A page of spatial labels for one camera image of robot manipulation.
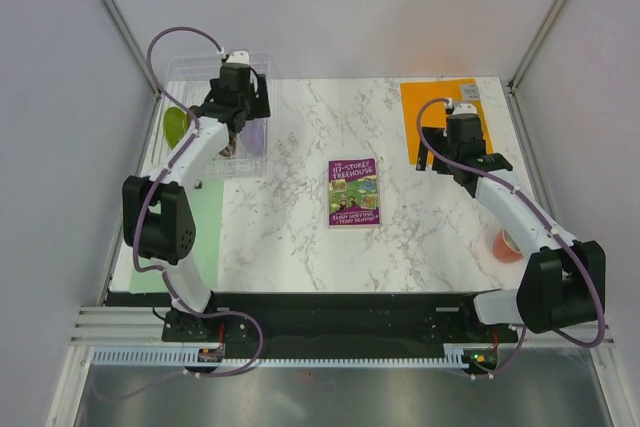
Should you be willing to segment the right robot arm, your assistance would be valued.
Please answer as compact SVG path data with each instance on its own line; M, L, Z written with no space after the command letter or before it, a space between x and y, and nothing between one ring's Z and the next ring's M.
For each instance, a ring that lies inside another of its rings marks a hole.
M460 333L477 341L496 324L513 324L585 348L601 344L607 328L601 245L579 240L532 199L513 165L488 152L477 114L453 114L443 128L416 131L418 169L451 177L500 222L526 261L517 288L472 295L457 318Z

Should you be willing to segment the green plastic plate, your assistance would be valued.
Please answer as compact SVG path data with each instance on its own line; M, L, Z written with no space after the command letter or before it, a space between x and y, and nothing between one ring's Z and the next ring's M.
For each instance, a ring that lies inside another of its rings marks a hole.
M190 118L179 107L169 107L163 115L162 128L164 138L170 149L181 141L190 126Z

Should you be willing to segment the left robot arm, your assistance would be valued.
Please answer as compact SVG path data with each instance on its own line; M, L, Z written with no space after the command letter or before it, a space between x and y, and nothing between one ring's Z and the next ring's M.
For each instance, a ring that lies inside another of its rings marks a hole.
M249 122L270 117L267 76L241 62L224 62L210 81L204 101L179 109L186 131L168 158L144 176L122 185L124 241L132 249L135 272L156 272L171 298L166 327L185 329L208 340L219 329L210 309L212 290L203 280L192 250L197 227L189 195L205 166L229 147Z

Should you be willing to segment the yellow brown patterned plate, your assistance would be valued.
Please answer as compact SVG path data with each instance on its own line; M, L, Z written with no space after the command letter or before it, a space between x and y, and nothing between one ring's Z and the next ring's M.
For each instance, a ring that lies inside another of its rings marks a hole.
M230 141L224 149L222 149L219 154L222 157L230 158L235 154L236 151L236 142L234 140Z

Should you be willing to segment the purple plastic plate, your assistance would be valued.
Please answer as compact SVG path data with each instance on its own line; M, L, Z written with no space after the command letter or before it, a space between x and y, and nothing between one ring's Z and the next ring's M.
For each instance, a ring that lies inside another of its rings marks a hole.
M251 156L264 157L266 155L267 127L266 119L255 119L248 121L241 131L242 143Z

